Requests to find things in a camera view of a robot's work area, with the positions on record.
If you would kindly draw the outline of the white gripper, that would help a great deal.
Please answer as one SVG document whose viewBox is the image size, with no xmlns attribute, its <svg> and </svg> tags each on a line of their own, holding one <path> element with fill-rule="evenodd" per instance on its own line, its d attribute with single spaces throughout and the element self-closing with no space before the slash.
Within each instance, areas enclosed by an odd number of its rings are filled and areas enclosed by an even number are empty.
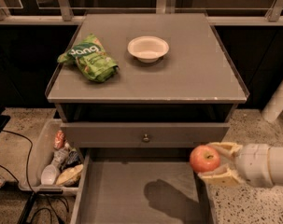
<svg viewBox="0 0 283 224">
<path fill-rule="evenodd" d="M 199 173 L 198 176 L 208 185 L 233 187 L 243 183 L 243 179 L 255 188 L 271 188 L 268 157 L 269 146 L 266 144 L 238 145 L 234 142 L 213 142 L 208 144 L 217 152 L 233 160 L 235 169 L 228 164 L 221 165 L 214 171 Z"/>
</svg>

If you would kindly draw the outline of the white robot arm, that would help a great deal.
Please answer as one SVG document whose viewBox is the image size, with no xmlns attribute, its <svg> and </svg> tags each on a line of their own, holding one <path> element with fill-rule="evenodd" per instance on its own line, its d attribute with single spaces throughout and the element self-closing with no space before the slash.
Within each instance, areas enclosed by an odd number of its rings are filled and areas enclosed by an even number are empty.
<svg viewBox="0 0 283 224">
<path fill-rule="evenodd" d="M 209 143 L 224 163 L 214 171 L 199 173 L 208 185 L 233 187 L 248 184 L 254 188 L 283 186 L 283 147 L 268 144 L 239 145 L 233 142 Z"/>
</svg>

